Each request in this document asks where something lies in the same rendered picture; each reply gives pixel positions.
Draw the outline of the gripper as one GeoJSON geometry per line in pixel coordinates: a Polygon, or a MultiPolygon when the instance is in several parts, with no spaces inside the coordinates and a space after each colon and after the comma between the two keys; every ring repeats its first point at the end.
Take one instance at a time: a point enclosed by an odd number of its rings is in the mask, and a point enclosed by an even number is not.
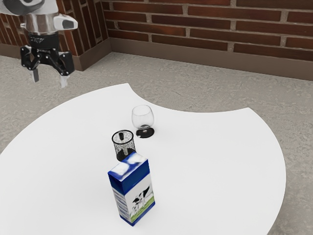
{"type": "Polygon", "coordinates": [[[67,79],[75,71],[72,53],[59,52],[59,33],[49,35],[28,34],[30,46],[20,48],[21,65],[27,68],[34,83],[39,81],[39,63],[51,65],[60,75],[61,88],[67,86],[67,79]]]}

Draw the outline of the black marker pen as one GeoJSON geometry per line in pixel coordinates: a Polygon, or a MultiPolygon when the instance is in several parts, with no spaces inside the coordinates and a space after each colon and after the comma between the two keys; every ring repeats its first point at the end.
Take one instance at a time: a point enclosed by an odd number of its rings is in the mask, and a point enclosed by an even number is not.
{"type": "Polygon", "coordinates": [[[127,146],[125,145],[125,135],[124,132],[119,132],[118,133],[118,137],[119,137],[119,144],[117,145],[117,159],[119,161],[122,161],[123,159],[125,159],[128,156],[128,149],[127,146]]]}

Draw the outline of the clear wine glass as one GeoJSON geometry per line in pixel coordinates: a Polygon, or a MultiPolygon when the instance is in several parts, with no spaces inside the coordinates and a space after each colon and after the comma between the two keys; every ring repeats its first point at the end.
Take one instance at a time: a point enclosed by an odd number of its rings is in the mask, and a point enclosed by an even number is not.
{"type": "Polygon", "coordinates": [[[132,123],[137,129],[136,135],[139,138],[149,138],[154,134],[154,114],[148,105],[139,105],[132,110],[132,123]]]}

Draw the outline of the black mesh pen holder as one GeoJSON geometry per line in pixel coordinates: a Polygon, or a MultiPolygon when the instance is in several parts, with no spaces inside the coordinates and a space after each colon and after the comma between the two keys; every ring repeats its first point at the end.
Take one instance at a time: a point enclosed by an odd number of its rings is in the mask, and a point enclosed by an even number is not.
{"type": "Polygon", "coordinates": [[[120,130],[112,136],[116,158],[121,162],[135,152],[134,135],[129,130],[120,130]]]}

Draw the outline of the blue white milk carton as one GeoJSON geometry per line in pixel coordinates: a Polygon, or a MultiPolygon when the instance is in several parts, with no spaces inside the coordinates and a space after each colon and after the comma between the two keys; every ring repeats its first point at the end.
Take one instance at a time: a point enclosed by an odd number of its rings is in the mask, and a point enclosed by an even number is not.
{"type": "Polygon", "coordinates": [[[120,217],[134,226],[155,205],[148,159],[133,152],[108,177],[120,217]]]}

